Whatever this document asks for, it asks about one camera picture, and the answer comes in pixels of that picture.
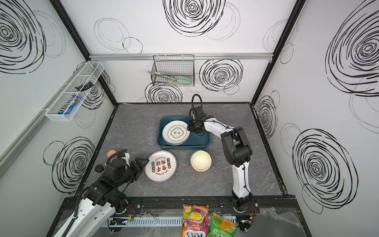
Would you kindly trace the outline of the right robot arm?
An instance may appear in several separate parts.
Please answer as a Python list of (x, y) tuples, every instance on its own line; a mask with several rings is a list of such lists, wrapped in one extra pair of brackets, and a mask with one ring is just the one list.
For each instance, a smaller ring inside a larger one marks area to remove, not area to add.
[(252, 148), (244, 129), (240, 126), (228, 126), (215, 117), (206, 115), (202, 106), (193, 106), (190, 109), (189, 117), (188, 131), (194, 133), (206, 131), (221, 139), (224, 156), (232, 166), (234, 209), (244, 212), (254, 202), (248, 178)]

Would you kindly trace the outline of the white plate red characters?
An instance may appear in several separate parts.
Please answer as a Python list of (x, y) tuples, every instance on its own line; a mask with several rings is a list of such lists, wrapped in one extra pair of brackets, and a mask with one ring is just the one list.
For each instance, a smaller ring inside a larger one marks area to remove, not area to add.
[(172, 178), (177, 170), (176, 157), (169, 151), (156, 151), (149, 156), (145, 167), (147, 178), (156, 183), (163, 183)]

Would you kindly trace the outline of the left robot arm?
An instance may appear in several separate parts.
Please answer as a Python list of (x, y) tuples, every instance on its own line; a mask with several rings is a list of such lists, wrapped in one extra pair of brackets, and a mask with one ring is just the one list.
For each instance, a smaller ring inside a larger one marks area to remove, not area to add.
[(84, 188), (77, 196), (74, 212), (55, 234), (56, 237), (91, 237), (114, 214), (130, 208), (126, 195), (118, 188), (138, 180), (149, 163), (147, 158), (136, 158), (129, 163), (116, 158), (95, 171), (99, 179)]

